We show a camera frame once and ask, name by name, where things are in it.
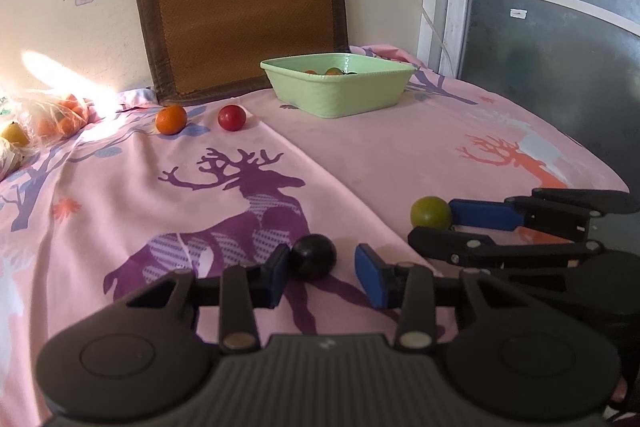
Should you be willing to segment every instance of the purple deer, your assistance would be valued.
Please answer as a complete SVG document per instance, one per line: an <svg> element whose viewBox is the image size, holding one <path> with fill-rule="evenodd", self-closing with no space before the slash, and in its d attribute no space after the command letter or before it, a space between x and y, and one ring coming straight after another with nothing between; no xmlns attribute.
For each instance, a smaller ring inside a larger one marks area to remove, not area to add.
<svg viewBox="0 0 640 427"><path fill-rule="evenodd" d="M207 151L197 164L201 172L216 177L214 182L195 184L181 181L176 177L178 167L169 172L163 171L164 177L159 180L191 190L222 185L225 185L223 190L237 187L249 202L249 208L200 232L156 235L122 266L107 274L104 278L105 293L115 282L113 298L118 299L179 267L193 269L198 277L215 277L225 266L241 261L263 263L280 243L291 247L300 237L310 233L300 202L280 191L284 187L303 187L305 182L262 169L276 163L283 153L269 158L263 149L258 158L254 152L238 149L241 158L232 161L216 149L208 148ZM227 168L236 171L226 173ZM370 309L369 300L362 291L332 275L312 284L347 302ZM315 317L308 309L304 283L290 280L284 296L293 310L296 327L302 333L317 333ZM398 318L396 312L383 313L394 320Z"/></svg>

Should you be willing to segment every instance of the green lime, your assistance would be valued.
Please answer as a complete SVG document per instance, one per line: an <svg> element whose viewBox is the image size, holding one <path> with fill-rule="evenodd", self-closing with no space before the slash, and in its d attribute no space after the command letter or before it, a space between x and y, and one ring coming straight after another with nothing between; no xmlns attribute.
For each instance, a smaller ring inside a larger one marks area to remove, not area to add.
<svg viewBox="0 0 640 427"><path fill-rule="evenodd" d="M452 225L449 203L437 196L420 198L411 206L412 227L449 230Z"/></svg>

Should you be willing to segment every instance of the plastic bag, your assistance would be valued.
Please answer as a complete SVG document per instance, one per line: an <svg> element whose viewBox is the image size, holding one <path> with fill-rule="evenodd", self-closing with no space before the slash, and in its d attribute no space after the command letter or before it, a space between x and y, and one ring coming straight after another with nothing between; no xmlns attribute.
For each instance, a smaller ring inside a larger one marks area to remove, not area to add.
<svg viewBox="0 0 640 427"><path fill-rule="evenodd" d="M41 150L69 138L89 120L85 100L72 94L24 90L9 95L12 117L29 139L28 149Z"/></svg>
<svg viewBox="0 0 640 427"><path fill-rule="evenodd" d="M14 172L20 166L22 159L20 150L0 137L0 181Z"/></svg>

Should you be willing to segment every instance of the brown cushion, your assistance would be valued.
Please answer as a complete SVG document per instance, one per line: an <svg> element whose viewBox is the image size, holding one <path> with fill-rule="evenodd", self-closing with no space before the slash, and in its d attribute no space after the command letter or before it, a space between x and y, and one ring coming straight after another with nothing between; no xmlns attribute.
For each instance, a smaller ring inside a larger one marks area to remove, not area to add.
<svg viewBox="0 0 640 427"><path fill-rule="evenodd" d="M159 102L270 87L267 58L347 51L344 0L137 0Z"/></svg>

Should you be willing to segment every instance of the pink bedsheet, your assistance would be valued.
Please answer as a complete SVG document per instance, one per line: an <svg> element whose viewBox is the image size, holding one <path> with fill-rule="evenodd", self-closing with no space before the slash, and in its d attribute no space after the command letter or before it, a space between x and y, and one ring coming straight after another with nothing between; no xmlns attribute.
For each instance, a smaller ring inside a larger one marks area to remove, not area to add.
<svg viewBox="0 0 640 427"><path fill-rule="evenodd" d="M354 52L420 66L390 46ZM424 68L396 107L337 120L285 105L272 90L233 102L250 114L240 132L216 123L228 101L188 108L190 123L172 137L155 129L159 108L132 110L0 183L0 425L36 426L49 415L31 373L48 338L178 266L218 275L323 233L338 250L334 273L314 285L291 282L279 308L257 311L263 340L299 331L389 335L396 314L370 309L353 251L369 243L390 263L424 263L404 241L418 197L626 190L549 124ZM454 334L448 314L438 321L443 338ZM199 333L216 339L215 310L202 313Z"/></svg>

